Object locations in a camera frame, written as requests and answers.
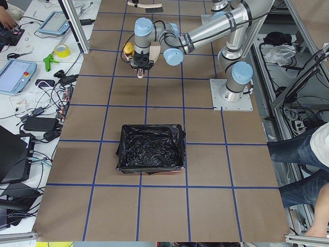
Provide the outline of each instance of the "jeans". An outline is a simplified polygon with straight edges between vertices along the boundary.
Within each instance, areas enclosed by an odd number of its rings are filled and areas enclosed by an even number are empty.
[[[309,143],[316,129],[305,131],[293,139],[267,143],[273,161],[307,164],[320,168],[305,179],[279,188],[284,207],[314,203],[322,186],[329,183],[329,167],[318,160]]]

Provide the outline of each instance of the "green clamp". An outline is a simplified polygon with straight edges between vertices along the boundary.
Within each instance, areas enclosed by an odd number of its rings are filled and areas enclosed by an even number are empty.
[[[45,62],[46,65],[46,71],[49,72],[50,71],[50,63],[59,63],[59,61],[56,61],[53,58],[52,54],[49,54],[46,58],[43,59],[43,61]]]

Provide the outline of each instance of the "light blue cap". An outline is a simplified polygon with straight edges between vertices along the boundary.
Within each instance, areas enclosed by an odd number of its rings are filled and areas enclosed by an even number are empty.
[[[170,48],[165,50],[163,56],[167,64],[171,66],[179,65],[184,59],[183,52],[176,48]]]
[[[139,18],[136,23],[135,23],[135,35],[136,36],[146,36],[148,34],[150,34],[150,32],[152,32],[153,30],[153,23],[150,19],[147,18]]]
[[[175,36],[176,36],[176,38],[178,38],[178,27],[177,27],[177,25],[175,24],[175,23],[169,23],[168,22],[168,24],[174,29],[174,32],[175,32]]]
[[[246,62],[240,61],[233,65],[232,76],[238,84],[247,84],[251,80],[252,74],[252,67]]]
[[[223,16],[225,13],[226,13],[226,12],[224,12],[224,11],[216,12],[216,14],[214,14],[214,15],[212,16],[212,20],[217,19],[217,18]]]

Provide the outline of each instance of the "plastic bag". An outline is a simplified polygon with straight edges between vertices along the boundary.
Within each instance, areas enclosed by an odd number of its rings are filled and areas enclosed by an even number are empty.
[[[291,58],[296,54],[296,48],[292,45],[280,45],[274,47],[264,57],[268,63],[277,63],[279,66],[291,63]]]
[[[123,125],[117,170],[123,173],[180,171],[185,162],[181,125]]]

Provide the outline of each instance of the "tiled surface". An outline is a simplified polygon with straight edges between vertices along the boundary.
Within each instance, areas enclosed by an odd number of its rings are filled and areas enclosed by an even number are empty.
[[[187,32],[211,6],[203,0],[154,2],[163,3],[163,13],[102,1],[36,220],[40,240],[283,240],[287,222],[257,109],[212,109],[209,79],[225,75],[215,62],[225,38],[185,56],[179,66],[160,55],[141,80],[120,59],[137,18],[177,23]],[[118,172],[123,124],[181,124],[185,169]]]

